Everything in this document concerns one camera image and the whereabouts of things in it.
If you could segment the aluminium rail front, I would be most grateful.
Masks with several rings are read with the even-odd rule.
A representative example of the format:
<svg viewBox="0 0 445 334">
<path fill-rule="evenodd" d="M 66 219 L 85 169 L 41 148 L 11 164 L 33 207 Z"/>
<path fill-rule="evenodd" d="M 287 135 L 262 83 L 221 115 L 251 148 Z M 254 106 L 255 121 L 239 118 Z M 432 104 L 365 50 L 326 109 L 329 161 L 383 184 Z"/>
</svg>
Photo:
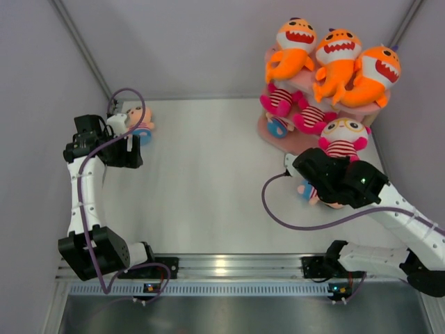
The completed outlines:
<svg viewBox="0 0 445 334">
<path fill-rule="evenodd" d="M 111 259 L 100 255 L 97 258 L 99 269 L 104 280 L 110 280 L 114 274 L 127 272 L 132 268 L 150 267 L 156 264 L 155 257 L 178 257 L 180 279 L 213 279 L 213 278 L 303 278 L 301 258 L 323 254 L 182 254 L 182 255 L 145 255 L 121 253 L 120 257 Z"/>
</svg>

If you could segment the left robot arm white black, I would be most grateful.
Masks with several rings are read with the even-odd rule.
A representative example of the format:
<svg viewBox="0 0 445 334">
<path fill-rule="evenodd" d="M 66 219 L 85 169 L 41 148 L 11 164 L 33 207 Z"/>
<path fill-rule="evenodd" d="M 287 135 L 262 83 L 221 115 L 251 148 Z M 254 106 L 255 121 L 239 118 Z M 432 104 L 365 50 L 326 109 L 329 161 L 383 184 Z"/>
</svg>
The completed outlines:
<svg viewBox="0 0 445 334">
<path fill-rule="evenodd" d="M 76 133 L 63 150 L 72 187 L 70 226 L 58 251 L 82 281 L 133 267 L 142 278 L 153 276 L 157 261 L 144 241 L 128 244 L 106 224 L 103 182 L 106 168 L 139 168 L 140 139 L 126 136 L 128 117 L 118 113 L 74 119 Z"/>
</svg>

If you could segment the orange shark plush back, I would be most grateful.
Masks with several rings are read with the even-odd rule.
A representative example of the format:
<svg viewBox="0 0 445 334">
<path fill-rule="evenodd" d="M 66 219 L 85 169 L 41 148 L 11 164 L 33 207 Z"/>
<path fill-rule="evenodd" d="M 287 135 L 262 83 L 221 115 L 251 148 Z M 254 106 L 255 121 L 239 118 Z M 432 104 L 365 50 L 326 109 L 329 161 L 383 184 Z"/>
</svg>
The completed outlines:
<svg viewBox="0 0 445 334">
<path fill-rule="evenodd" d="M 311 54 L 317 44 L 317 32 L 303 18 L 292 17 L 277 32 L 277 50 L 265 65 L 265 82 L 286 81 L 303 68 L 314 71 Z"/>
</svg>

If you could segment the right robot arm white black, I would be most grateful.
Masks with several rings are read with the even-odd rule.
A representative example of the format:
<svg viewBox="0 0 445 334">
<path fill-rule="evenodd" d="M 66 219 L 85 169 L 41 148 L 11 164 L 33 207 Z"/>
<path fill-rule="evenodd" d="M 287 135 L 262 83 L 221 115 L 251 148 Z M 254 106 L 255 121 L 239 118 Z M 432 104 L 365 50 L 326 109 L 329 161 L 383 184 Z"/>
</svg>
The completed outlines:
<svg viewBox="0 0 445 334">
<path fill-rule="evenodd" d="M 385 174 L 369 162 L 329 157 L 320 148 L 288 153 L 284 166 L 289 175 L 306 179 L 323 202 L 356 209 L 338 224 L 370 216 L 403 243 L 381 248 L 333 241 L 324 259 L 330 275 L 367 272 L 404 280 L 428 296 L 444 296 L 444 230 L 404 199 Z"/>
</svg>

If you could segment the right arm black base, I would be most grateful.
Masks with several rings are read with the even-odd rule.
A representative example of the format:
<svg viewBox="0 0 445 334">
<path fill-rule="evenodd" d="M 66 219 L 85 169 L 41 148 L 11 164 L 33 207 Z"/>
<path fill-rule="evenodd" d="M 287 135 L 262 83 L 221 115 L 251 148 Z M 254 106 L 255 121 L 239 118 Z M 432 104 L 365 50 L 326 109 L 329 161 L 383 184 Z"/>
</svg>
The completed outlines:
<svg viewBox="0 0 445 334">
<path fill-rule="evenodd" d="M 364 275 L 363 271 L 348 271 L 338 261 L 321 255 L 302 257 L 301 265 L 303 277 L 312 280 L 362 278 Z"/>
</svg>

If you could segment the pink panda plush on shelf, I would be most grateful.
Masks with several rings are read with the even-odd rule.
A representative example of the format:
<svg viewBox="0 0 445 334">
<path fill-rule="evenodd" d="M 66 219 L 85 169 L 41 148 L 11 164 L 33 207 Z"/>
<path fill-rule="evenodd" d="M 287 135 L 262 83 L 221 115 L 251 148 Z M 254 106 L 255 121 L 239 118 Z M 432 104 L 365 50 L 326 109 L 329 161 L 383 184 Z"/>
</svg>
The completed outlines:
<svg viewBox="0 0 445 334">
<path fill-rule="evenodd" d="M 293 104 L 303 98 L 303 93 L 287 82 L 271 81 L 266 90 L 259 101 L 267 112 L 279 117 L 287 117 Z"/>
</svg>

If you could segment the aluminium frame post right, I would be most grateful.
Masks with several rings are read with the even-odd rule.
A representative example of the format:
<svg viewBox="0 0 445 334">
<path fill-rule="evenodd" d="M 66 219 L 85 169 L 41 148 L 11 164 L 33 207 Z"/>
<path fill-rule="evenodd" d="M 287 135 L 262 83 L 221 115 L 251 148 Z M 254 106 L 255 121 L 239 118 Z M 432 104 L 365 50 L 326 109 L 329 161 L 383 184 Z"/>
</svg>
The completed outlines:
<svg viewBox="0 0 445 334">
<path fill-rule="evenodd" d="M 412 0 L 410 2 L 407 10 L 404 12 L 399 23 L 397 23 L 396 28 L 390 35 L 387 42 L 387 46 L 389 48 L 399 47 L 401 45 L 405 34 L 415 20 L 416 16 L 420 13 L 420 10 L 425 2 L 425 0 Z"/>
</svg>

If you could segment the pink three-tier shelf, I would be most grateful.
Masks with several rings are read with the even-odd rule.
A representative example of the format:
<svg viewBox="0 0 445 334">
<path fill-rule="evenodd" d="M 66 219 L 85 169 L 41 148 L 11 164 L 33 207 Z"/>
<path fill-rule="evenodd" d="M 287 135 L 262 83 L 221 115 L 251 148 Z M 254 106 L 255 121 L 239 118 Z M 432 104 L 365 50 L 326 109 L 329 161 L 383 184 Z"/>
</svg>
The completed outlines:
<svg viewBox="0 0 445 334">
<path fill-rule="evenodd" d="M 304 68 L 294 78 L 289 80 L 288 85 L 300 90 L 303 95 L 307 99 L 309 99 L 312 96 L 312 84 L 314 83 L 314 80 L 315 73 L 310 72 L 309 70 Z M 368 127 L 373 123 L 373 121 L 377 118 L 378 114 L 382 110 L 375 103 L 357 108 L 349 108 L 342 104 L 332 106 L 330 98 L 324 98 L 319 104 L 319 107 L 323 110 L 330 108 L 332 111 L 338 113 L 339 117 L 349 117 L 356 119 Z M 294 103 L 289 115 L 286 118 L 292 121 L 293 115 L 299 111 L 300 109 L 298 108 L 298 104 Z M 257 122 L 257 130 L 260 137 L 263 138 L 267 143 L 270 143 L 272 146 L 283 152 L 290 152 L 293 154 L 300 154 L 307 148 L 317 146 L 318 139 L 314 135 L 303 134 L 296 128 L 284 138 L 273 137 L 269 134 L 266 128 L 266 113 L 267 111 L 263 109 L 262 115 L 259 117 Z"/>
</svg>

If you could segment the aluminium frame post left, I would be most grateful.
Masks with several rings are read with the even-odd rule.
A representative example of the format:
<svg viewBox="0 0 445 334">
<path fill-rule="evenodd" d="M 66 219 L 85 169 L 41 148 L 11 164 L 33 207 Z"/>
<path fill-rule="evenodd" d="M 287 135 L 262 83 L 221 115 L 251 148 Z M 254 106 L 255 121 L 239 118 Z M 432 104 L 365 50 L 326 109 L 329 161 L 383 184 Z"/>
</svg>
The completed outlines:
<svg viewBox="0 0 445 334">
<path fill-rule="evenodd" d="M 95 82 L 99 86 L 102 94 L 106 100 L 112 95 L 110 86 L 106 82 L 102 71 L 100 70 L 95 57 L 93 56 L 89 46 L 83 38 L 76 22 L 73 20 L 68 8 L 64 1 L 61 0 L 48 0 L 51 7 L 54 9 L 56 16 L 59 18 L 61 24 L 67 31 L 68 35 L 72 39 L 74 46 L 84 60 L 87 68 L 93 76 Z"/>
</svg>

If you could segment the panda plush yellow glasses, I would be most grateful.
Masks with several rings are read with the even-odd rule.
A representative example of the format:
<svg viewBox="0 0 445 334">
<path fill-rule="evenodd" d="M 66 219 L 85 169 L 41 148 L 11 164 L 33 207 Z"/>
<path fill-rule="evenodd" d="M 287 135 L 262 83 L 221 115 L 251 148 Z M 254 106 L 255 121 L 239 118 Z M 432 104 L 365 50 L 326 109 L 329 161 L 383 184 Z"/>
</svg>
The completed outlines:
<svg viewBox="0 0 445 334">
<path fill-rule="evenodd" d="M 300 111 L 293 115 L 292 121 L 296 129 L 304 134 L 320 135 L 325 126 L 338 116 L 330 108 L 323 110 L 305 98 L 298 101 L 298 108 Z"/>
<path fill-rule="evenodd" d="M 370 127 L 351 118 L 338 118 L 325 126 L 318 146 L 329 157 L 358 161 L 358 152 L 368 145 L 370 134 Z"/>
</svg>

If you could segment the boy doll plush right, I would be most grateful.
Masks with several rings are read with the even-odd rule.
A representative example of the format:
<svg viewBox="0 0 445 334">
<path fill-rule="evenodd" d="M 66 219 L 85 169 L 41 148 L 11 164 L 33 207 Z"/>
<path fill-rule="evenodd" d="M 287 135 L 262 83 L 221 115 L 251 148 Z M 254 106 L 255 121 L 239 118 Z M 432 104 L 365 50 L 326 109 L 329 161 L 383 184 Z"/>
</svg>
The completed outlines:
<svg viewBox="0 0 445 334">
<path fill-rule="evenodd" d="M 343 205 L 339 203 L 326 203 L 320 200 L 317 190 L 305 179 L 297 188 L 298 193 L 310 204 L 316 205 L 317 203 L 323 203 L 324 205 L 333 209 L 341 209 Z"/>
</svg>

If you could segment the aluminium frame post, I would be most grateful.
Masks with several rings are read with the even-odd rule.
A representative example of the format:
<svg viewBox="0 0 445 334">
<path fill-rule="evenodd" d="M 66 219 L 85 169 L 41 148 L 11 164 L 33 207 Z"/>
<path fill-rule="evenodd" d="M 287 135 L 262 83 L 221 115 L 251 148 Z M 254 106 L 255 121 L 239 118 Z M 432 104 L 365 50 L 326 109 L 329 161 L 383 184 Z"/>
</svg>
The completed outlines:
<svg viewBox="0 0 445 334">
<path fill-rule="evenodd" d="M 67 31 L 68 35 L 72 39 L 74 46 L 84 60 L 87 68 L 93 76 L 95 82 L 99 86 L 102 94 L 106 100 L 112 95 L 110 86 L 106 82 L 102 71 L 100 70 L 95 57 L 93 56 L 89 46 L 83 38 L 76 22 L 73 20 L 68 8 L 64 1 L 61 0 L 48 0 L 51 7 L 54 9 L 56 16 L 59 18 L 61 24 Z"/>
<path fill-rule="evenodd" d="M 401 45 L 405 34 L 415 20 L 416 16 L 420 13 L 420 10 L 425 2 L 425 0 L 412 0 L 410 2 L 407 10 L 404 12 L 399 23 L 397 23 L 396 28 L 390 35 L 387 42 L 387 46 L 389 48 L 399 47 Z"/>
</svg>

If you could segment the boy doll plush left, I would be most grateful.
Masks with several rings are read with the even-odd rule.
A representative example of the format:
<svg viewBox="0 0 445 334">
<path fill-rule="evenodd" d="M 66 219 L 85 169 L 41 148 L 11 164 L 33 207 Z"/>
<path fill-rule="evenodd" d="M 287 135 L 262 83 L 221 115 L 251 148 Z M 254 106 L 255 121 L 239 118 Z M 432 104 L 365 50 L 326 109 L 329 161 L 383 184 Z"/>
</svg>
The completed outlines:
<svg viewBox="0 0 445 334">
<path fill-rule="evenodd" d="M 128 115 L 127 127 L 132 129 L 132 134 L 139 136 L 140 145 L 147 145 L 152 139 L 152 130 L 155 125 L 152 122 L 152 110 L 149 107 L 145 108 L 145 116 L 139 126 L 136 126 L 143 114 L 142 106 L 136 106 L 126 111 Z"/>
</svg>

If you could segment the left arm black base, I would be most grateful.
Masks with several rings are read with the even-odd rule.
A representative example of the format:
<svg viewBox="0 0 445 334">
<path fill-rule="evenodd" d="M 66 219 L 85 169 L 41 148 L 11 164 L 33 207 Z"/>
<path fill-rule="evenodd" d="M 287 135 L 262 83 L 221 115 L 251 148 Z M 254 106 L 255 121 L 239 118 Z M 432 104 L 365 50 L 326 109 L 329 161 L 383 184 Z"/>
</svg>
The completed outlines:
<svg viewBox="0 0 445 334">
<path fill-rule="evenodd" d="M 124 280 L 160 280 L 168 277 L 168 271 L 164 267 L 170 270 L 170 278 L 177 279 L 179 271 L 179 258 L 178 257 L 155 257 L 156 264 L 150 267 L 132 268 L 127 272 L 118 275 L 119 279 Z"/>
</svg>

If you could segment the boy doll plush on shelf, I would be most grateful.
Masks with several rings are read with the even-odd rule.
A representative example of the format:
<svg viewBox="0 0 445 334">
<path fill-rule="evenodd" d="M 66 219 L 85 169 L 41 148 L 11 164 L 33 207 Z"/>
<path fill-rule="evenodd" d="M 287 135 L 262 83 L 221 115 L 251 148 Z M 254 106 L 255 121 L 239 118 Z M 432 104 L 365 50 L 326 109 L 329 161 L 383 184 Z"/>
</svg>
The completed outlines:
<svg viewBox="0 0 445 334">
<path fill-rule="evenodd" d="M 288 118 L 267 112 L 266 119 L 266 128 L 269 134 L 275 138 L 284 138 L 295 129 L 295 125 Z"/>
</svg>

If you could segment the orange shark plush purple fin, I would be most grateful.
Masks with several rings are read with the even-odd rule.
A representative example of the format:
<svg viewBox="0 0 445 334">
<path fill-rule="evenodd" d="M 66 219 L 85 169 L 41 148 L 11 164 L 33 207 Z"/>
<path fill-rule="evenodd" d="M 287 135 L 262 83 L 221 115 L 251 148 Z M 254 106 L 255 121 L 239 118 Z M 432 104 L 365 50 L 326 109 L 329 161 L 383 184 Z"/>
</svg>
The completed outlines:
<svg viewBox="0 0 445 334">
<path fill-rule="evenodd" d="M 339 87 L 332 102 L 356 108 L 375 103 L 381 109 L 389 99 L 386 94 L 401 77 L 398 47 L 374 46 L 363 51 L 355 60 L 353 87 Z"/>
</svg>

